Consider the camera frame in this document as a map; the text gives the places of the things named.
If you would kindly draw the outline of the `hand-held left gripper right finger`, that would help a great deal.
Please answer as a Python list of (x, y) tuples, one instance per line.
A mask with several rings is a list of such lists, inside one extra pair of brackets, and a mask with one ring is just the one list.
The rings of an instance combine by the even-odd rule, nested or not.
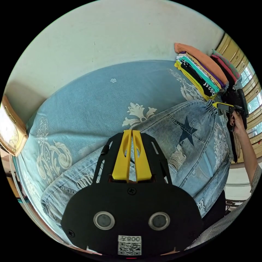
[(149, 181), (152, 178), (152, 174), (147, 160), (140, 131), (133, 130), (132, 136), (134, 144), (136, 182), (142, 183), (144, 181)]

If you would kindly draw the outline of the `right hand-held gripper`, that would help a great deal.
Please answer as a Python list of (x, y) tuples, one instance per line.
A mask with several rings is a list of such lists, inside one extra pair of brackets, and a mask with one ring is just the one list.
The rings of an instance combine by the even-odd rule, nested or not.
[(246, 127), (246, 99), (243, 90), (226, 91), (222, 96), (222, 102), (215, 102), (212, 105), (220, 110), (235, 110), (239, 112), (244, 127)]

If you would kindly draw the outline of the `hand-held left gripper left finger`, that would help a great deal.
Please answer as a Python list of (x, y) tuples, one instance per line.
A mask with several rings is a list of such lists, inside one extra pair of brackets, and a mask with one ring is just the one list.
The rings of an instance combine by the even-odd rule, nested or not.
[(119, 146), (112, 178), (118, 182), (129, 182), (132, 130), (124, 130)]

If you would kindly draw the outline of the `person's right hand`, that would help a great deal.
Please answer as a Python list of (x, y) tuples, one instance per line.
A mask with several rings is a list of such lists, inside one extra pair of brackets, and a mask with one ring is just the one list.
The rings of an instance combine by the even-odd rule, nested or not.
[(245, 132), (244, 123), (239, 112), (233, 111), (230, 119), (230, 124), (234, 125), (234, 132), (237, 135), (241, 135)]

